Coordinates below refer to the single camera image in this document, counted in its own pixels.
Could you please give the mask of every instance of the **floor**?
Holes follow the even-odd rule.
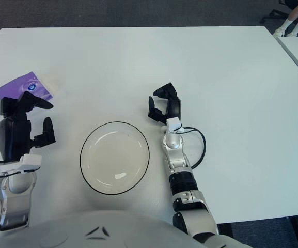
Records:
[[[0,0],[8,27],[260,26],[278,0]],[[282,20],[268,20],[273,32]],[[234,237],[254,248],[298,247],[287,218],[232,223]]]

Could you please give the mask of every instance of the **purple box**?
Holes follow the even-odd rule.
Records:
[[[25,91],[28,91],[34,96],[40,97],[44,100],[49,100],[52,98],[51,94],[40,82],[40,80],[38,80],[35,74],[30,72],[29,74],[23,75],[1,86],[0,99],[3,97],[18,99]]]

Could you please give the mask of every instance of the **chair leg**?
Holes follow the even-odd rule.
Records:
[[[279,10],[273,9],[272,12],[268,16],[265,16],[261,18],[260,23],[263,24],[265,23],[266,19],[278,19],[278,20],[283,20],[286,19],[289,15],[281,12]]]
[[[285,12],[282,12],[282,11],[279,11],[279,10],[277,10],[277,9],[273,9],[272,12],[274,12],[274,13],[280,15],[280,16],[283,16],[283,17],[288,17],[288,16],[289,16],[289,14],[287,14],[287,13],[285,13]]]

